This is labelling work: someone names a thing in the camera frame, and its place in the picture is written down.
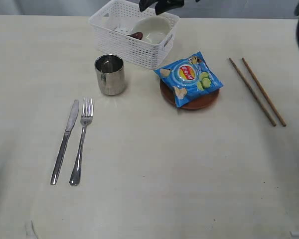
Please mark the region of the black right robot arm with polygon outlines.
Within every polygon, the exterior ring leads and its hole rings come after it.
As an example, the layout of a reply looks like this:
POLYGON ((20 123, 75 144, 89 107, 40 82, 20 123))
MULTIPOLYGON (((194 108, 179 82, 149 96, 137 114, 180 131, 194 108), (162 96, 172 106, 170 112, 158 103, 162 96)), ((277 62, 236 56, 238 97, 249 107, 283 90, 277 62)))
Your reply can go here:
MULTIPOLYGON (((140 0, 139 1, 139 10, 140 12, 145 11, 151 5, 155 3, 155 13, 156 15, 160 15, 169 10, 173 10, 176 8, 182 8, 185 5, 184 0, 140 0)), ((295 7, 294 15, 299 17, 299 1, 295 7)), ((296 41, 299 48, 299 19, 296 28, 296 41)))

